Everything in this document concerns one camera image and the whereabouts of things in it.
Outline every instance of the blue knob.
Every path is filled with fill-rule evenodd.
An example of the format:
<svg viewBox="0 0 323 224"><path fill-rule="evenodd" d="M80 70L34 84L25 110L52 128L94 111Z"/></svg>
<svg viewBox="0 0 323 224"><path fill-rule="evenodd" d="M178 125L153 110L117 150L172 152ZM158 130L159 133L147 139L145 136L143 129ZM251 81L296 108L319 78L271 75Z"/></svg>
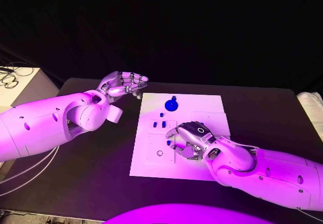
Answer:
<svg viewBox="0 0 323 224"><path fill-rule="evenodd" d="M165 108L168 111L176 111L179 108L179 104L176 102L176 96L172 97L172 100L166 101Z"/></svg>

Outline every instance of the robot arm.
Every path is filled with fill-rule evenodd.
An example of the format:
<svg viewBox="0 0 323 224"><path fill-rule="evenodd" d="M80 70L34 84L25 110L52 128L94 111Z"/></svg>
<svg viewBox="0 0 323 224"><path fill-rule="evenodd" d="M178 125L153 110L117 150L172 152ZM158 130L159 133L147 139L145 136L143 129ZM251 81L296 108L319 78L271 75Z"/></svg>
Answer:
<svg viewBox="0 0 323 224"><path fill-rule="evenodd" d="M123 110L111 105L147 85L147 77L113 72L97 90L22 104L0 114L0 161L39 154L97 130L106 119L119 122Z"/></svg>
<svg viewBox="0 0 323 224"><path fill-rule="evenodd" d="M172 146L186 158L201 157L217 182L287 208L323 211L323 165L287 153L243 145L189 122L172 129L186 148Z"/></svg>

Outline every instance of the black table surface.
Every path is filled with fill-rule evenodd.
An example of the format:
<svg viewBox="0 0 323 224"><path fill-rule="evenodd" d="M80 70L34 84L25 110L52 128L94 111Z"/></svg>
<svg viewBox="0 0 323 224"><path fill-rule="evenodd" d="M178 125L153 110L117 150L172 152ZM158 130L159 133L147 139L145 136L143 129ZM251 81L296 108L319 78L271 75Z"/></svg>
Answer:
<svg viewBox="0 0 323 224"><path fill-rule="evenodd" d="M72 78L59 95L94 89L98 83L100 80ZM221 95L234 141L323 163L323 143L292 90L149 83L143 91ZM142 101L129 94L116 106L124 110L119 124L106 121L97 131L61 146L39 177L0 198L0 208L109 220L149 205L192 203L240 211L274 223L315 223L300 211L217 182L130 176ZM47 154L18 159L8 177L29 168ZM45 165L47 162L0 185L0 194L25 183ZM320 212L310 211L310 214L323 218Z"/></svg>

